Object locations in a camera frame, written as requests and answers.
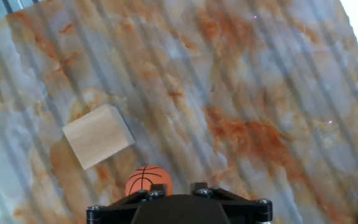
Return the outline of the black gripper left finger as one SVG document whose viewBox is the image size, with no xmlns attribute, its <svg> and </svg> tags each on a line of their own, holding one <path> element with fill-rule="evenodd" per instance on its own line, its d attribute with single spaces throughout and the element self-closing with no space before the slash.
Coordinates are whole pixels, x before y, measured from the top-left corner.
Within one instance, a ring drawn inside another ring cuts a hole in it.
<svg viewBox="0 0 358 224">
<path fill-rule="evenodd" d="M 88 207 L 86 209 L 86 223 L 130 223 L 142 204 L 166 195 L 166 184 L 152 184 L 149 191 L 140 189 L 111 205 L 93 205 Z"/>
</svg>

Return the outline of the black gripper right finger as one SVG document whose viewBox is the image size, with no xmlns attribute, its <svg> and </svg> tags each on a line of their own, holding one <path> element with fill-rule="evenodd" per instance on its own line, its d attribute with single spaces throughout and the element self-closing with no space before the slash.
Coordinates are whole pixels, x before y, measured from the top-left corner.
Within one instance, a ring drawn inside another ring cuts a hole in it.
<svg viewBox="0 0 358 224">
<path fill-rule="evenodd" d="M 248 200 L 220 187 L 209 187 L 206 182 L 190 185 L 191 194 L 217 202 L 229 223 L 272 224 L 273 203 L 266 198 Z"/>
</svg>

